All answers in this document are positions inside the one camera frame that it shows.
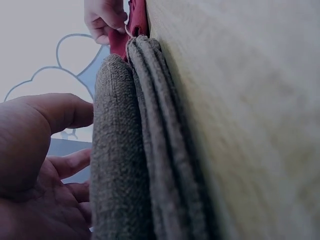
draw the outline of wooden surface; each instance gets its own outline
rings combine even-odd
[[[147,0],[225,239],[320,239],[320,1]]]

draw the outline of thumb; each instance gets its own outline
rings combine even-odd
[[[98,15],[102,18],[103,21],[112,29],[120,29],[123,28],[125,25],[124,14],[120,12],[120,14],[116,13],[115,9],[110,6],[106,5],[100,9]]]

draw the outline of hand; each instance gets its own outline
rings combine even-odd
[[[111,29],[125,33],[124,0],[84,0],[84,22],[97,44],[108,45]]]
[[[63,184],[90,164],[90,149],[47,156],[51,135],[93,122],[93,105],[72,94],[0,104],[0,239],[89,240],[89,184]]]

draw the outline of folded cloth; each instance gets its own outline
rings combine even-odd
[[[111,55],[97,73],[90,163],[93,240],[154,239],[132,71]]]
[[[145,0],[129,0],[129,9],[128,31],[134,37],[139,35],[148,36],[149,28]],[[126,44],[129,40],[129,35],[112,29],[108,37],[110,41],[110,52],[112,54],[118,54],[122,59],[127,61]]]
[[[126,52],[129,64],[111,55],[97,74],[92,239],[219,239],[160,45],[138,36]]]
[[[199,161],[160,44],[139,36],[126,47],[139,102],[159,240],[218,239]]]

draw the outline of red fabric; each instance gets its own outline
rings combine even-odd
[[[134,36],[146,35],[149,37],[149,28],[147,21],[147,11],[145,0],[129,1],[129,21],[127,24],[128,31]],[[118,54],[122,59],[127,61],[126,44],[129,40],[128,34],[119,33],[117,30],[111,30],[108,34],[110,42],[110,52]]]

